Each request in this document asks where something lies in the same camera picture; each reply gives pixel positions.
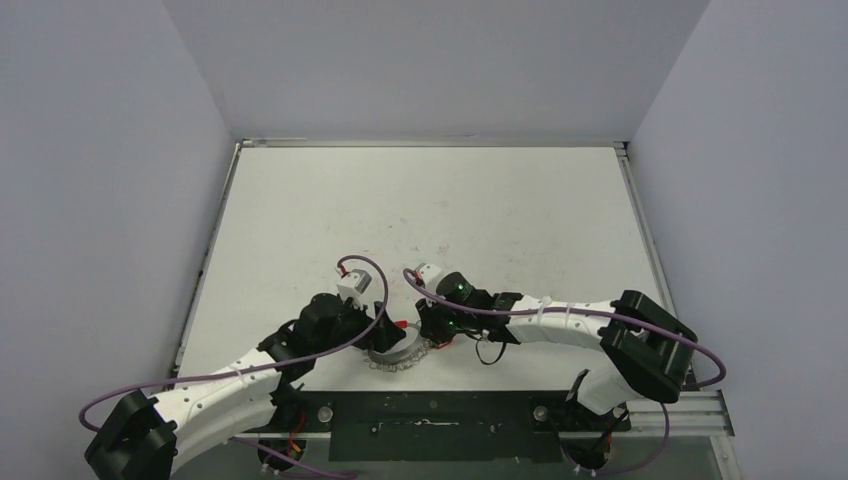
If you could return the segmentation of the metal keyring organizer red handle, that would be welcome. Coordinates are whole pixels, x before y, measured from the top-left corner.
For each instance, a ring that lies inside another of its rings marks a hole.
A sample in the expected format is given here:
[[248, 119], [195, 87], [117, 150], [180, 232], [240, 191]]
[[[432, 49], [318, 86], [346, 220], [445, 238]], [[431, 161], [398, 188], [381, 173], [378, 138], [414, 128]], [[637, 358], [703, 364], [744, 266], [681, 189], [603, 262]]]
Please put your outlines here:
[[402, 348], [393, 348], [386, 353], [367, 350], [364, 362], [372, 370], [386, 373], [405, 371], [418, 365], [431, 349], [431, 343], [421, 335], [421, 322], [407, 324], [407, 331], [414, 331], [411, 340]]

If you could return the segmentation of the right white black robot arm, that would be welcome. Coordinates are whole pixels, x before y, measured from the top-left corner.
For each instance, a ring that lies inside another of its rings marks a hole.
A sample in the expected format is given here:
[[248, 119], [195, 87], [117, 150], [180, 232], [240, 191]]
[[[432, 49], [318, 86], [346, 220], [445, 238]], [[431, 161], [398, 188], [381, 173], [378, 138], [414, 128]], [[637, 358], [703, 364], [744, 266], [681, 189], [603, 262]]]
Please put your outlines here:
[[601, 352], [605, 364], [581, 368], [565, 402], [568, 421], [588, 429], [618, 405], [639, 398], [675, 403], [696, 334], [636, 290], [606, 302], [558, 302], [518, 292], [490, 293], [461, 273], [422, 264], [405, 279], [422, 294], [421, 334], [436, 344], [457, 335], [508, 345], [561, 344]]

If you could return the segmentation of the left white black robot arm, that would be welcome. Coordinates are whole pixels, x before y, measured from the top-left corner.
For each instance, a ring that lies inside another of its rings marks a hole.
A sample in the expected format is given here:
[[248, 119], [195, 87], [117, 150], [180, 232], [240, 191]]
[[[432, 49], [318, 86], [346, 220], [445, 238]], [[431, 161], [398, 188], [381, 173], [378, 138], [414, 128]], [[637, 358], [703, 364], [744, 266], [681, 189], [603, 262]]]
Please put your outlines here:
[[282, 431], [305, 422], [308, 403], [294, 382], [315, 356], [350, 343], [385, 353], [406, 336], [384, 304], [321, 293], [298, 318], [209, 380], [147, 396], [135, 389], [115, 405], [84, 452], [100, 479], [167, 479], [187, 461], [245, 431]]

